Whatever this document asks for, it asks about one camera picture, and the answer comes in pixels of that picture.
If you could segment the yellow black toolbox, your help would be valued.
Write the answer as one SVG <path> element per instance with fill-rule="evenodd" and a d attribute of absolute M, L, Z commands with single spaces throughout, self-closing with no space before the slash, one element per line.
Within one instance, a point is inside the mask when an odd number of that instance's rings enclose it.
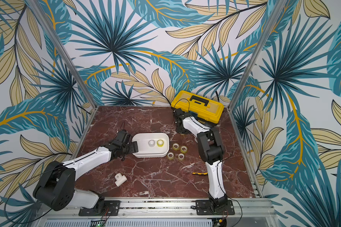
<path fill-rule="evenodd" d="M 171 106 L 214 124 L 219 122 L 224 110 L 223 104 L 184 90 L 177 94 Z"/>

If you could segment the transparent tape roll four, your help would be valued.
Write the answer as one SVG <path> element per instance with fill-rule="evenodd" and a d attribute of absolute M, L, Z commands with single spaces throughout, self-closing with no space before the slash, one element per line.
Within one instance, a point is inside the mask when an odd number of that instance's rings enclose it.
<path fill-rule="evenodd" d="M 173 149 L 173 150 L 179 150 L 179 149 L 180 149 L 180 145 L 179 145 L 178 143 L 174 143 L 174 144 L 172 145 L 172 149 Z"/>

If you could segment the transparent tape roll three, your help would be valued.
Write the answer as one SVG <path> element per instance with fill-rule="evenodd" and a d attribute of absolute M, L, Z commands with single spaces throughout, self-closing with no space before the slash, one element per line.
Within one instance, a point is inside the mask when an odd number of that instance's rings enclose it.
<path fill-rule="evenodd" d="M 164 145 L 164 140 L 158 140 L 157 141 L 157 146 L 162 147 Z"/>

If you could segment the transparent tape roll seven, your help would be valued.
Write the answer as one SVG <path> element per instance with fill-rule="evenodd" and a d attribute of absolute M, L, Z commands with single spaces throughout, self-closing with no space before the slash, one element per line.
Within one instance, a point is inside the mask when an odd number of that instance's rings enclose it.
<path fill-rule="evenodd" d="M 185 159 L 185 155 L 183 153 L 180 153 L 178 155 L 178 160 L 183 161 Z"/>

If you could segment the aluminium front rail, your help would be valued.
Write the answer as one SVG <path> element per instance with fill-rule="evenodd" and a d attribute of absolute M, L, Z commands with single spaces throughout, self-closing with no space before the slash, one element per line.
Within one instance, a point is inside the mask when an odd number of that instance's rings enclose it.
<path fill-rule="evenodd" d="M 43 206 L 33 227 L 279 227 L 276 210 L 266 198 L 233 199 L 218 215 L 195 210 L 192 198 L 107 198 L 118 202 L 105 217 L 80 216 L 80 208 L 50 211 Z"/>

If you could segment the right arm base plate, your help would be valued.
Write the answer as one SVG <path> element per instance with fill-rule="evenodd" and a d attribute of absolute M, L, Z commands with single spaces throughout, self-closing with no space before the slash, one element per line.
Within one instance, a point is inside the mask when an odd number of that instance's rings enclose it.
<path fill-rule="evenodd" d="M 199 216 L 222 216 L 234 215 L 235 209 L 231 200 L 228 200 L 225 205 L 215 207 L 210 200 L 196 200 L 195 207 Z"/>

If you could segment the white pipe tee fitting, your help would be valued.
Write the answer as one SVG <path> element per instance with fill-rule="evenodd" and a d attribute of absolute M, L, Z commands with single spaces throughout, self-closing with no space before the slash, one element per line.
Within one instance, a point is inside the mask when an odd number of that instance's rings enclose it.
<path fill-rule="evenodd" d="M 125 175 L 122 175 L 121 173 L 115 175 L 115 184 L 117 187 L 120 187 L 126 181 L 127 177 Z"/>

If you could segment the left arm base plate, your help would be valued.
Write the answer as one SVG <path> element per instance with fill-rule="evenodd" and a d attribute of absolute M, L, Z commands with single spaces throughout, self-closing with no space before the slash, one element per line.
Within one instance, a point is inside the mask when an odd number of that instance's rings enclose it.
<path fill-rule="evenodd" d="M 99 201 L 94 208 L 80 208 L 79 216 L 117 216 L 121 201 Z"/>

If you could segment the transparent tape roll two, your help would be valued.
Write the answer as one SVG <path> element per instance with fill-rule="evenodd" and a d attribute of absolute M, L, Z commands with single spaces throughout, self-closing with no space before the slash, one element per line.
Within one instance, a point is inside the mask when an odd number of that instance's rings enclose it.
<path fill-rule="evenodd" d="M 149 145 L 150 147 L 155 147 L 155 146 L 156 146 L 156 141 L 155 141 L 155 140 L 150 140 L 149 143 L 148 143 L 148 145 Z"/>

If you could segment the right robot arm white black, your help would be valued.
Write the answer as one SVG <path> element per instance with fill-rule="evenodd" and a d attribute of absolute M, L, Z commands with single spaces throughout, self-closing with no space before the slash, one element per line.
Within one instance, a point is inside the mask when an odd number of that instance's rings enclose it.
<path fill-rule="evenodd" d="M 222 161 L 225 147 L 219 129 L 204 125 L 180 108 L 173 110 L 173 116 L 178 133 L 191 133 L 197 139 L 199 156 L 205 162 L 207 168 L 210 208 L 214 211 L 223 208 L 228 203 L 228 197 L 222 177 Z"/>

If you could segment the white plastic storage box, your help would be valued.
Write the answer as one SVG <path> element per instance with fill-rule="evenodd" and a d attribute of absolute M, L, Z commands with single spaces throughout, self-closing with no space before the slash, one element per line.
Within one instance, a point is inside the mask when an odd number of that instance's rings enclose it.
<path fill-rule="evenodd" d="M 138 152 L 133 154 L 137 158 L 162 158 L 170 147 L 169 137 L 165 133 L 138 133 L 132 142 L 138 145 Z"/>

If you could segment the transparent tape roll five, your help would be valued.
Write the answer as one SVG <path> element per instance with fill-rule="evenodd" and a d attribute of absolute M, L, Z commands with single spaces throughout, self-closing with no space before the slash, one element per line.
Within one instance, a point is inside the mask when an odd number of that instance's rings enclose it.
<path fill-rule="evenodd" d="M 186 154 L 188 151 L 187 146 L 181 146 L 180 151 L 181 151 L 181 153 Z"/>

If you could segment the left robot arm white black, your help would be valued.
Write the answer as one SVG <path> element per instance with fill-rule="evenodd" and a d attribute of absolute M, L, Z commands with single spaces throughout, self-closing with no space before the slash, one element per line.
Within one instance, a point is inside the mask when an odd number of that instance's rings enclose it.
<path fill-rule="evenodd" d="M 51 162 L 41 175 L 33 196 L 54 211 L 79 207 L 84 214 L 100 215 L 107 211 L 104 198 L 92 191 L 75 188 L 75 182 L 92 169 L 139 151 L 136 141 L 120 130 L 108 144 L 66 162 Z"/>

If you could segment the yellow black pliers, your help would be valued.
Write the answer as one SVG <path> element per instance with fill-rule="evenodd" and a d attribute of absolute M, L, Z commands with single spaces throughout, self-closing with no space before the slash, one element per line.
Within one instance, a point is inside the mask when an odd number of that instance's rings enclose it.
<path fill-rule="evenodd" d="M 208 173 L 197 173 L 197 172 L 193 172 L 193 175 L 198 175 L 198 176 L 207 176 Z"/>

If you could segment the transparent tape roll six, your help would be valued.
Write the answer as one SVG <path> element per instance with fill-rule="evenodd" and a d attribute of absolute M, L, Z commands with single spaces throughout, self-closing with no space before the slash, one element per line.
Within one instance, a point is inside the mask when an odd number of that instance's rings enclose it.
<path fill-rule="evenodd" d="M 173 152 L 168 152 L 168 154 L 167 154 L 167 158 L 168 158 L 169 160 L 173 160 L 173 159 L 174 159 L 174 157 L 175 157 L 175 155 L 174 155 L 174 153 L 173 153 Z"/>

